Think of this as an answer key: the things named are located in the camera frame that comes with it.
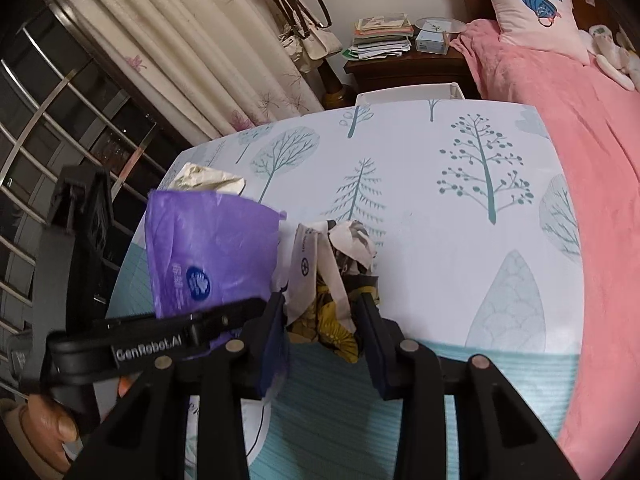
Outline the person's left hand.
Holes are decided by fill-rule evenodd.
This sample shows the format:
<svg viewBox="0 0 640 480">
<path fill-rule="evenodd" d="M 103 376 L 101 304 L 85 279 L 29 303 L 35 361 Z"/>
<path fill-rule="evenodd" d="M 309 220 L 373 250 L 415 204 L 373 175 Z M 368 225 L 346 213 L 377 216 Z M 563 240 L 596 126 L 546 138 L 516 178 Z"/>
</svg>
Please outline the person's left hand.
<svg viewBox="0 0 640 480">
<path fill-rule="evenodd" d="M 1 395 L 1 478 L 62 479 L 73 459 L 64 445 L 79 439 L 62 405 L 40 394 L 19 404 Z"/>
</svg>

